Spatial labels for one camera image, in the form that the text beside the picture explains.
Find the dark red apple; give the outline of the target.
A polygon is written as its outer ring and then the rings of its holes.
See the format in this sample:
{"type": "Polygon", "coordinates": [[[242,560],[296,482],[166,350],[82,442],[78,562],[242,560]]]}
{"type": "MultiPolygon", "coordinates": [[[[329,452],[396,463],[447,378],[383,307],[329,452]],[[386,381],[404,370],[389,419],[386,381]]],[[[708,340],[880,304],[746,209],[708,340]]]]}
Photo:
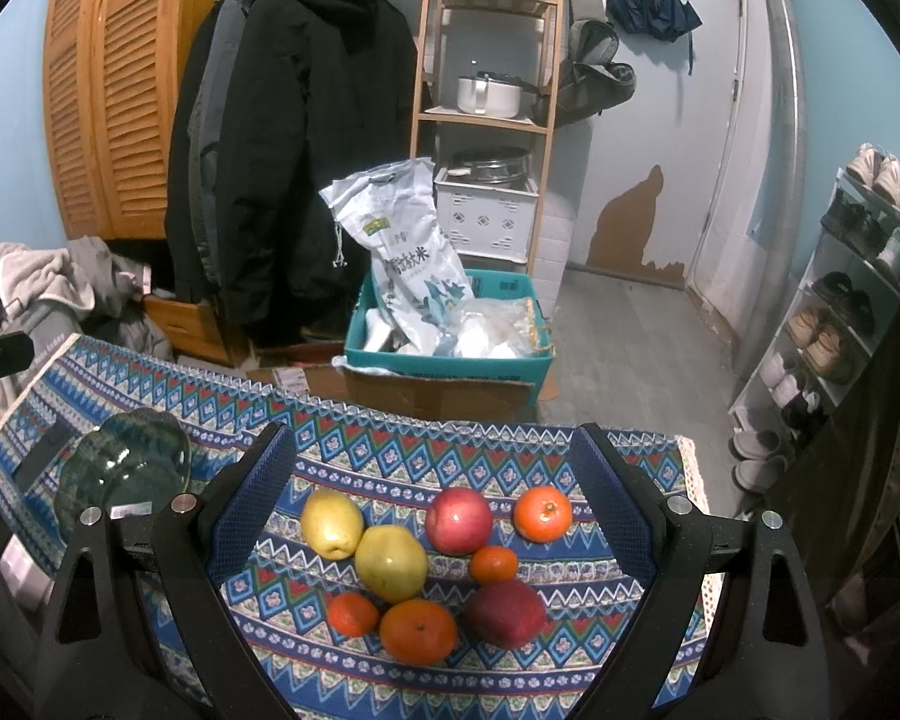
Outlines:
{"type": "Polygon", "coordinates": [[[479,639],[499,649],[520,649],[543,631],[548,615],[532,585],[507,580],[473,593],[463,619],[479,639]]]}

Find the yellow pear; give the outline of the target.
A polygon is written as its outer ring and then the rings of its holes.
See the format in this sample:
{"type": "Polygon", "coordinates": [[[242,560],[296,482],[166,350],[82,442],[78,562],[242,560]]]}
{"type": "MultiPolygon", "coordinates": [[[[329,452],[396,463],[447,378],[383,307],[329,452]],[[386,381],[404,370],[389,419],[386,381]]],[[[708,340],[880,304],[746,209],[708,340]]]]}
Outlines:
{"type": "Polygon", "coordinates": [[[364,534],[364,516],[349,497],[331,489],[315,489],[301,513],[301,535],[307,546],[329,561],[351,557],[364,534]]]}
{"type": "Polygon", "coordinates": [[[374,525],[365,530],[354,553],[362,585],[390,605],[421,593],[427,556],[416,537],[401,525],[374,525]]]}

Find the large orange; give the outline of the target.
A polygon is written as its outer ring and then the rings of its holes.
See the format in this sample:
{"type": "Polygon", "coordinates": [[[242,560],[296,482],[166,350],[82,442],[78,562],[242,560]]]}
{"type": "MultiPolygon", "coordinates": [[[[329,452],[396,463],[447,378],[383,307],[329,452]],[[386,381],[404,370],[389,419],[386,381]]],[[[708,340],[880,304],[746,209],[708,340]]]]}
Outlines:
{"type": "Polygon", "coordinates": [[[571,528],[572,504],[554,486],[536,486],[525,491],[512,511],[515,530],[526,541],[551,543],[571,528]]]}
{"type": "Polygon", "coordinates": [[[435,665],[458,644],[453,616],[443,606],[424,598],[391,606],[380,619],[379,636],[391,658],[411,667],[435,665]]]}

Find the dark glass fruit plate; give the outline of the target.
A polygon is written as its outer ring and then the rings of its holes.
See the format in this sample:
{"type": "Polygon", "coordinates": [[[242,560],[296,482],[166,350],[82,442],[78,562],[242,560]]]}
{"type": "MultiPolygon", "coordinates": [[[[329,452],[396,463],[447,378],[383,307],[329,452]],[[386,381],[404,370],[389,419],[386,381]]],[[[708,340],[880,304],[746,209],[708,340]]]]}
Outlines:
{"type": "Polygon", "coordinates": [[[139,408],[105,419],[61,465],[53,500],[68,543],[82,512],[110,518],[149,515],[190,486],[190,439],[170,413],[139,408]]]}

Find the small orange lower left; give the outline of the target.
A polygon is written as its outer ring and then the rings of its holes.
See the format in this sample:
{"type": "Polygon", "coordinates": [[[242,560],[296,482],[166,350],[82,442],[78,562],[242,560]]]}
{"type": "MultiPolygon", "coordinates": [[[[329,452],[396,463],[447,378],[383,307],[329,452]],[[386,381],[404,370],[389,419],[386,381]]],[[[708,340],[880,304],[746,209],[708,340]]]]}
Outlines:
{"type": "Polygon", "coordinates": [[[367,596],[356,592],[334,595],[329,600],[328,624],[344,637],[365,637],[373,634],[379,625],[379,608],[367,596]]]}

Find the small orange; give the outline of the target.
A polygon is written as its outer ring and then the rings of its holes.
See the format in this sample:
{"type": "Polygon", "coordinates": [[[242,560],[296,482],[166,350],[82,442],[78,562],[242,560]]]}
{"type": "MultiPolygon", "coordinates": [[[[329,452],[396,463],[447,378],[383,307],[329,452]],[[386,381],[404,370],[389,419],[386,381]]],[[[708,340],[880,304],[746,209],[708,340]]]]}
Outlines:
{"type": "Polygon", "coordinates": [[[518,556],[504,546],[487,544],[477,550],[470,559],[470,575],[481,587],[509,582],[517,577],[518,556]]]}
{"type": "Polygon", "coordinates": [[[379,625],[379,608],[367,596],[356,592],[334,595],[329,600],[328,624],[344,637],[365,637],[373,634],[379,625]]]}

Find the red apple upper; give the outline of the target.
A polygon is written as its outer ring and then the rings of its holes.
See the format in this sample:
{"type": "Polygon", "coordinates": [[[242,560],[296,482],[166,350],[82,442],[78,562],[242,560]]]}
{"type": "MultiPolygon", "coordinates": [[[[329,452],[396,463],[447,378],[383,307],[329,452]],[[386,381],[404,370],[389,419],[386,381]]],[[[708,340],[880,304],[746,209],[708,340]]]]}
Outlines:
{"type": "Polygon", "coordinates": [[[487,500],[473,489],[440,491],[425,514],[425,534],[434,550],[468,556],[489,543],[493,514],[487,500]]]}

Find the wooden drawer box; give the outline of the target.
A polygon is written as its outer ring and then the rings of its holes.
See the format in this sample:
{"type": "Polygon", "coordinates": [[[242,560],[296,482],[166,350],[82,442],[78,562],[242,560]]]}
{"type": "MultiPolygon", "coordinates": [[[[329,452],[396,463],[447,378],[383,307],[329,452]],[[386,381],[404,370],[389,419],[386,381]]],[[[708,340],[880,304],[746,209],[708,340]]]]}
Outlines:
{"type": "Polygon", "coordinates": [[[230,355],[224,333],[209,305],[188,304],[148,296],[144,312],[167,335],[180,355],[229,364],[230,355]]]}

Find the metal shoe rack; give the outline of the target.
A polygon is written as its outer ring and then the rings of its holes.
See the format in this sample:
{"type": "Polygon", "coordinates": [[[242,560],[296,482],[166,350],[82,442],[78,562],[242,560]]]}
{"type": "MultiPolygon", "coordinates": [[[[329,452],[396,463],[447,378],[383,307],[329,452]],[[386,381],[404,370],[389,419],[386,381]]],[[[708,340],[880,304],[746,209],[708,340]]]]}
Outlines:
{"type": "Polygon", "coordinates": [[[871,143],[837,171],[820,237],[731,404],[736,488],[762,496],[848,399],[900,306],[900,160],[871,143]]]}

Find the white rice bag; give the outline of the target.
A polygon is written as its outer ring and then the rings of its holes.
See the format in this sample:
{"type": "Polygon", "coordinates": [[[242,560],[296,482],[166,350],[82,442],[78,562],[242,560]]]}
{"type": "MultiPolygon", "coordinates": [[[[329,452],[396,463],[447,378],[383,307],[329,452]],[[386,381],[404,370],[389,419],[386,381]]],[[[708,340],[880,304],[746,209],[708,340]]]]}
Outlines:
{"type": "Polygon", "coordinates": [[[450,310],[473,296],[443,234],[429,158],[382,164],[320,190],[336,224],[370,254],[382,316],[418,353],[433,355],[448,333],[450,310]]]}

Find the steel pot on basket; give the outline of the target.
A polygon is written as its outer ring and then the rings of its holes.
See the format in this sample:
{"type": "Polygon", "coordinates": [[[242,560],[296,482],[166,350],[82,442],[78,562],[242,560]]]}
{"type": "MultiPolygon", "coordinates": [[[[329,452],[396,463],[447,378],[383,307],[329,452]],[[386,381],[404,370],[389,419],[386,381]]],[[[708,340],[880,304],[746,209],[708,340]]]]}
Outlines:
{"type": "Polygon", "coordinates": [[[532,153],[520,146],[489,146],[457,151],[447,176],[467,184],[522,188],[532,169],[532,153]]]}

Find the white cooking pot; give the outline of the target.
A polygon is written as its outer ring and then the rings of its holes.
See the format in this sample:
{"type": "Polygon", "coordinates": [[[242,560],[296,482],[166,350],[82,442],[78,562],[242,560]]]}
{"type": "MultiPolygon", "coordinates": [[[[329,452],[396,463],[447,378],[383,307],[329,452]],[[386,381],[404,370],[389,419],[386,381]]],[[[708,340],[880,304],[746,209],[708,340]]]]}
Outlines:
{"type": "Polygon", "coordinates": [[[463,114],[515,119],[523,98],[537,94],[535,85],[507,73],[478,71],[457,80],[457,107],[463,114]]]}

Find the dark blue umbrella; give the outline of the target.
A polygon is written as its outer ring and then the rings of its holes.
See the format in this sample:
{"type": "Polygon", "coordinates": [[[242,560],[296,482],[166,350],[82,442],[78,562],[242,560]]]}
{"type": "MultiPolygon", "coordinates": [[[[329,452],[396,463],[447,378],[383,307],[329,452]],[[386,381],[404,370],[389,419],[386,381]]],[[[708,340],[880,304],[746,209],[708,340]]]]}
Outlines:
{"type": "Polygon", "coordinates": [[[645,34],[663,43],[688,39],[688,70],[694,71],[694,31],[701,16],[689,0],[606,0],[606,15],[628,34],[645,34]]]}

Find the wooden louvered wardrobe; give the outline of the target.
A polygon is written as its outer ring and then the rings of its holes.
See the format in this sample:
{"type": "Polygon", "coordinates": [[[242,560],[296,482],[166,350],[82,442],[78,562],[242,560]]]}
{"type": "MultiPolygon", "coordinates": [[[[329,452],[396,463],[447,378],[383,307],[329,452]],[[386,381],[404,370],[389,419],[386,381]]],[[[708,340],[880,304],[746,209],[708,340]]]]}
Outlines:
{"type": "Polygon", "coordinates": [[[215,0],[50,0],[43,112],[69,238],[160,239],[176,98],[215,0]]]}

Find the wooden shelf rack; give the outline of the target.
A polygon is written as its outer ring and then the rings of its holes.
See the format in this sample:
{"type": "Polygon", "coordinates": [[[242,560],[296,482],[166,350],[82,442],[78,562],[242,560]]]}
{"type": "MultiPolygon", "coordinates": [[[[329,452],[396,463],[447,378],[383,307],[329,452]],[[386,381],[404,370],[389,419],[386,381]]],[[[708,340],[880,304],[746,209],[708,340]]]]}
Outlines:
{"type": "Polygon", "coordinates": [[[530,273],[556,136],[566,0],[421,0],[411,146],[466,260],[530,273]]]}

